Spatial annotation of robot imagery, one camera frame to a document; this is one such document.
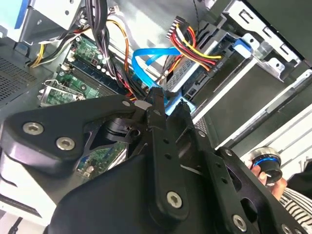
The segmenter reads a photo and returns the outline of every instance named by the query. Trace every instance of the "screw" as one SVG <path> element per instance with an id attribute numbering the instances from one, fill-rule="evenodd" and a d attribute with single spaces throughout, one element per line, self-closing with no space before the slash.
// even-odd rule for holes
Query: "screw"
<path id="1" fill-rule="evenodd" d="M 61 150 L 72 150 L 75 147 L 75 142 L 69 137 L 60 137 L 57 139 L 57 147 Z"/>
<path id="2" fill-rule="evenodd" d="M 301 231 L 299 231 L 297 228 L 294 229 L 296 231 L 297 234 L 302 234 Z"/>
<path id="3" fill-rule="evenodd" d="M 289 229 L 289 227 L 287 227 L 285 224 L 282 224 L 282 229 L 285 234 L 293 234 L 291 230 Z"/>
<path id="4" fill-rule="evenodd" d="M 39 123 L 28 122 L 23 125 L 23 130 L 30 135 L 39 135 L 43 133 L 44 128 Z"/>
<path id="5" fill-rule="evenodd" d="M 242 232 L 247 231 L 247 226 L 245 221 L 242 219 L 241 216 L 234 214 L 233 217 L 233 222 L 235 224 L 235 226 L 237 226 L 238 229 L 240 229 Z"/>
<path id="6" fill-rule="evenodd" d="M 167 193 L 167 201 L 170 205 L 174 208 L 181 208 L 182 206 L 182 199 L 176 192 L 170 191 Z"/>
<path id="7" fill-rule="evenodd" d="M 123 101 L 122 104 L 124 104 L 125 106 L 130 106 L 130 103 L 128 103 L 127 101 Z"/>
<path id="8" fill-rule="evenodd" d="M 198 131 L 198 134 L 201 136 L 201 137 L 206 137 L 206 134 L 202 131 Z"/>
<path id="9" fill-rule="evenodd" d="M 154 110 L 154 113 L 159 116 L 161 115 L 161 113 L 158 110 Z"/>
<path id="10" fill-rule="evenodd" d="M 226 149 L 225 152 L 226 152 L 226 154 L 227 154 L 228 156 L 232 156 L 232 155 L 233 155 L 232 152 L 231 152 L 230 150 L 228 150 L 228 149 Z"/>

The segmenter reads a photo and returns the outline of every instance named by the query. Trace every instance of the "green circuit board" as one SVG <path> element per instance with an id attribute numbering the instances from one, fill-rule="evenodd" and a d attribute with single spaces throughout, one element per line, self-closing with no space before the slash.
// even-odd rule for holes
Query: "green circuit board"
<path id="1" fill-rule="evenodd" d="M 93 41 L 88 38 L 80 37 L 80 41 L 76 41 L 75 57 L 84 60 L 88 64 L 96 67 L 102 63 L 102 55 L 98 48 L 94 45 Z"/>
<path id="2" fill-rule="evenodd" d="M 93 166 L 94 170 L 89 177 L 90 179 L 107 171 L 112 162 L 126 149 L 126 143 L 116 143 L 112 148 L 102 149 L 92 152 L 86 160 L 81 160 L 77 166 L 77 172 L 86 176 L 86 171 L 89 166 Z"/>
<path id="3" fill-rule="evenodd" d="M 77 79 L 73 75 L 66 73 L 65 71 L 60 71 L 56 77 L 56 80 L 61 84 L 64 85 L 72 90 L 75 90 L 81 94 L 83 94 L 85 99 L 90 99 L 90 98 L 97 98 L 100 97 L 101 94 L 82 82 L 81 80 Z M 69 103 L 73 100 L 73 96 L 68 93 L 64 93 L 58 90 L 51 90 L 46 103 L 50 105 L 60 105 L 60 104 L 65 104 Z"/>

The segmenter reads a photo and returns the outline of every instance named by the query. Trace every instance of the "black wire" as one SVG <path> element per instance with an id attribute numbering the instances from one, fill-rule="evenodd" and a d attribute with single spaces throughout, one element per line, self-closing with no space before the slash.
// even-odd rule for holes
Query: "black wire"
<path id="1" fill-rule="evenodd" d="M 69 34 L 61 41 L 61 43 L 59 44 L 58 48 L 57 48 L 52 54 L 50 54 L 49 56 L 47 56 L 47 57 L 41 59 L 40 64 L 43 63 L 43 62 L 46 62 L 46 61 L 48 61 L 48 60 L 50 60 L 50 59 L 53 59 L 55 56 L 57 56 L 58 53 L 61 51 L 61 49 L 63 49 L 64 44 L 65 44 L 68 40 L 70 40 L 72 37 L 74 37 L 74 36 L 75 36 L 75 34 L 69 33 Z M 35 62 L 35 60 L 32 61 L 31 63 L 29 63 L 28 66 L 33 65 L 34 62 Z"/>
<path id="2" fill-rule="evenodd" d="M 169 57 L 170 57 L 170 55 L 167 55 L 166 60 L 165 60 L 165 63 L 164 63 L 164 65 L 163 65 L 163 67 L 162 67 L 161 73 L 164 73 L 164 71 L 165 71 L 165 69 L 166 69 L 166 64 L 167 64 L 167 62 L 168 62 Z"/>
<path id="3" fill-rule="evenodd" d="M 95 15 L 93 15 L 93 5 L 92 0 L 86 0 L 86 9 L 87 9 L 87 18 L 89 20 L 90 27 L 92 29 L 93 36 L 95 38 L 96 45 L 98 49 L 106 58 L 106 66 L 110 76 L 115 77 L 117 84 L 122 86 L 122 83 L 119 81 L 117 74 L 119 74 L 126 83 L 131 87 L 131 91 L 135 94 L 143 95 L 145 92 L 141 87 L 138 87 L 138 84 L 134 82 L 131 78 L 128 77 L 128 74 L 119 66 L 118 62 L 114 62 L 114 55 L 111 54 L 108 50 L 109 46 L 109 31 L 106 28 L 107 21 L 107 2 L 106 0 L 95 0 L 94 9 Z"/>
<path id="4" fill-rule="evenodd" d="M 194 8 L 196 11 L 196 20 L 197 20 L 197 35 L 196 35 L 196 40 L 198 39 L 198 32 L 199 32 L 199 15 L 198 15 L 198 9 L 195 0 L 193 0 Z"/>

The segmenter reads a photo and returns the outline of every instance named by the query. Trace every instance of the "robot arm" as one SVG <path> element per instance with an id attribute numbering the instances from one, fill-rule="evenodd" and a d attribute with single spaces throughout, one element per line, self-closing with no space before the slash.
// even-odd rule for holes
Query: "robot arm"
<path id="1" fill-rule="evenodd" d="M 51 177 L 122 141 L 127 160 L 70 191 L 48 233 L 306 233 L 233 151 L 210 147 L 186 103 L 166 118 L 162 90 L 143 110 L 115 95 L 15 114 L 3 152 Z"/>

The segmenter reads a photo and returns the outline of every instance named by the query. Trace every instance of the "ventilation grille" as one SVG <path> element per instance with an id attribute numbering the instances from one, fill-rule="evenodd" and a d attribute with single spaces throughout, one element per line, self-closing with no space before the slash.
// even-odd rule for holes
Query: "ventilation grille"
<path id="1" fill-rule="evenodd" d="M 0 101 L 5 100 L 10 95 L 20 90 L 19 84 L 18 81 L 9 80 L 0 73 Z"/>
<path id="2" fill-rule="evenodd" d="M 0 58 L 0 71 L 10 75 L 12 79 L 17 79 L 20 83 L 28 84 L 36 80 L 34 76 L 23 71 L 3 58 Z"/>
<path id="3" fill-rule="evenodd" d="M 36 80 L 31 74 L 0 58 L 0 107 L 21 95 Z"/>
<path id="4" fill-rule="evenodd" d="M 205 134 L 207 134 L 207 126 L 204 118 L 201 118 L 196 124 L 195 128 L 203 131 Z"/>
<path id="5" fill-rule="evenodd" d="M 166 90 L 172 91 L 174 87 L 184 78 L 190 67 L 194 64 L 191 60 L 186 60 L 182 66 L 178 67 L 176 71 L 174 71 L 174 75 L 168 81 L 166 85 Z"/>

